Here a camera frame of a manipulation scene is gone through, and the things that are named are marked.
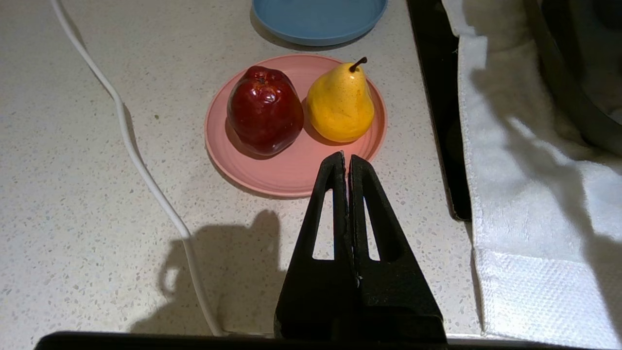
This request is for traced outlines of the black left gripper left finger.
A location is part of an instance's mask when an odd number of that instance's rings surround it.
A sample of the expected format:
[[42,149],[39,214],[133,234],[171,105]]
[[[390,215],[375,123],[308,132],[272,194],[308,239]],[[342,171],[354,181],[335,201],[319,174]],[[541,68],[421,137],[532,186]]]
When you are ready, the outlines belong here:
[[[353,246],[345,179],[345,157],[336,152],[321,162],[276,310],[274,336],[331,340],[356,305]],[[331,261],[313,257],[325,194],[332,190]]]

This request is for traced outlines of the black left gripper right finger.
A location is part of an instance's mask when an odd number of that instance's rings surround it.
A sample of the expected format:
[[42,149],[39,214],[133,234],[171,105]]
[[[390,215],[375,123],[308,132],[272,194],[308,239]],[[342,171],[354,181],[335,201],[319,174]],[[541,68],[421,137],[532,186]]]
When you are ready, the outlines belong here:
[[349,213],[363,334],[373,341],[445,342],[444,320],[375,169],[349,163]]

